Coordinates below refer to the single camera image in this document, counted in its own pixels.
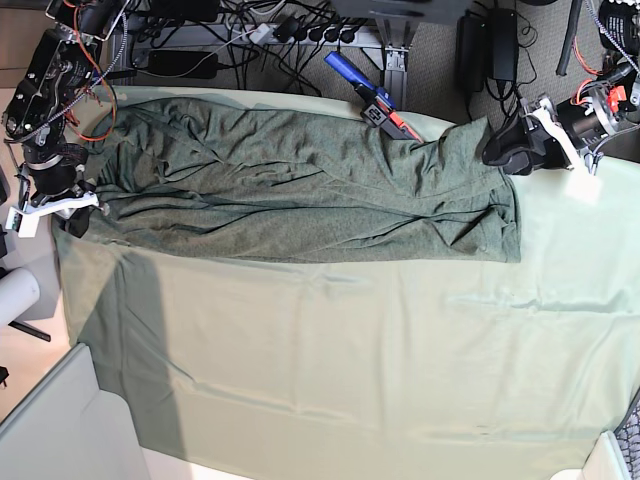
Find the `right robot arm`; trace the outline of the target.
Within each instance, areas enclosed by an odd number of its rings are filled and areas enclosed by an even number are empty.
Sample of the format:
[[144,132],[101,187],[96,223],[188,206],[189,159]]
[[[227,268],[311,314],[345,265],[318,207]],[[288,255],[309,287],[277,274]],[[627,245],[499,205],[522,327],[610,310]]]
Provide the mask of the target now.
[[65,138],[77,122],[73,107],[97,86],[106,86],[108,68],[99,65],[102,45],[116,28],[127,27],[124,1],[51,1],[47,29],[2,117],[7,147],[19,145],[19,197],[5,227],[21,238],[36,235],[41,218],[70,219],[100,205],[84,179],[87,150]]

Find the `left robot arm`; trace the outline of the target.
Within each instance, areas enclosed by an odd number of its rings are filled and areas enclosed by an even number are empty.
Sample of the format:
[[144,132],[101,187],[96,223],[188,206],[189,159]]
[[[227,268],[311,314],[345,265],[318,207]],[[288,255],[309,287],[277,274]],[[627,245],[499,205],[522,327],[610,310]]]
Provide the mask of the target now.
[[[580,12],[593,21],[602,47],[602,66],[590,67],[579,50]],[[639,3],[573,1],[556,74],[563,76],[571,57],[588,78],[569,99],[554,103],[542,95],[519,106],[486,144],[482,160],[508,175],[538,169],[597,173],[603,147],[639,129]]]

